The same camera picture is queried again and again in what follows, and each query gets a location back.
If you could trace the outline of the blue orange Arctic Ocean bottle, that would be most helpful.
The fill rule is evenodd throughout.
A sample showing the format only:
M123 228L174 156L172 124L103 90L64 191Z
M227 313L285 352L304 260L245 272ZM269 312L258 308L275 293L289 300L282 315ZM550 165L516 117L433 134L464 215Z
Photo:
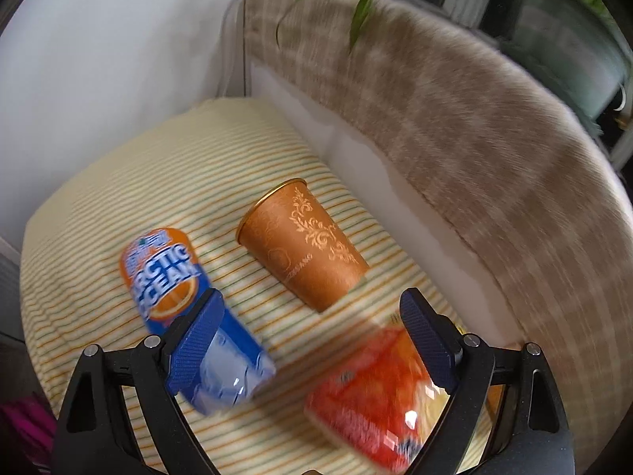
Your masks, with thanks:
M157 228L133 239L119 269L149 332L164 341L169 392L210 415L274 378L273 359L229 311L184 232Z

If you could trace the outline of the striped yellow table cloth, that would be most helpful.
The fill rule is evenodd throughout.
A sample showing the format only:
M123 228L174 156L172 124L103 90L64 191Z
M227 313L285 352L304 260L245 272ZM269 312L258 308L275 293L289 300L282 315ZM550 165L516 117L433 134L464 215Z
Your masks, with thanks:
M270 275L235 232L248 208L286 179L306 180L369 264L365 280L315 313ZM59 410L83 349L131 348L146 336L119 271L120 255L157 227L185 232L212 284L274 358L277 375L254 398L203 416L182 409L224 474L369 474L303 411L308 392L398 300L421 290L452 315L422 267L330 172L274 107L258 100L204 103L106 154L66 182L29 219L21 248L21 319L34 372Z

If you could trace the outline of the orange patterned paper cup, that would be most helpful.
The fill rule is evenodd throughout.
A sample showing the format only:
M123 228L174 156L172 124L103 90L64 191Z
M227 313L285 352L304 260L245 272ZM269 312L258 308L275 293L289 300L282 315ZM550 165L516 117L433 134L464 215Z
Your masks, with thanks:
M300 178L286 180L253 204L237 227L236 240L318 313L350 293L369 270Z

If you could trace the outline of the red orange snack jar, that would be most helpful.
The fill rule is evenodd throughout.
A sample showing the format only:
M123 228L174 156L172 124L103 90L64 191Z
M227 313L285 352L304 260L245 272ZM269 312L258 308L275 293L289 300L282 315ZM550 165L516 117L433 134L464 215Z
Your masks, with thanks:
M374 333L309 393L305 413L331 441L378 472L402 474L419 454L449 395L430 378L400 324Z

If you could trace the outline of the spider plant in green pot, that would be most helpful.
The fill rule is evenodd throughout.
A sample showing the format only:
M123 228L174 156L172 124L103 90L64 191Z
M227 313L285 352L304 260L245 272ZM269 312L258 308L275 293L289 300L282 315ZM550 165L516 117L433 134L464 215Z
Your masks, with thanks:
M278 45L290 22L318 0L291 0L274 29ZM632 108L632 47L603 0L412 0L473 32L517 62L580 116L619 118ZM379 0L352 0L348 47L378 12Z

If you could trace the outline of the beige plaid sill cloth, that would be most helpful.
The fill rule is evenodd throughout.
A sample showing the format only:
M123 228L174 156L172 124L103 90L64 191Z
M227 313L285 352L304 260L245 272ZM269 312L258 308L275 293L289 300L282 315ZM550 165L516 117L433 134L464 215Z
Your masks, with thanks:
M632 403L632 205L558 98L472 34L378 0L246 0L250 57L392 163L464 248L561 392L578 473Z

